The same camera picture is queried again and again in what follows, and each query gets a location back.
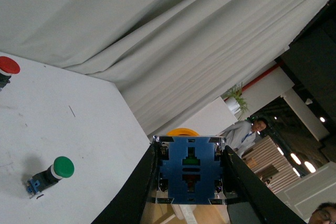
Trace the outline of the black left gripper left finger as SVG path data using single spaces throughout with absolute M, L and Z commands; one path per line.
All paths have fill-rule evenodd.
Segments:
M 93 223 L 154 223 L 158 149 L 151 144 L 123 187 Z

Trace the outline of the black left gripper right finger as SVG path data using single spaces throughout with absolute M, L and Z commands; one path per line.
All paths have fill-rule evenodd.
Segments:
M 226 146 L 222 153 L 223 186 L 230 223 L 304 223 L 239 156 Z

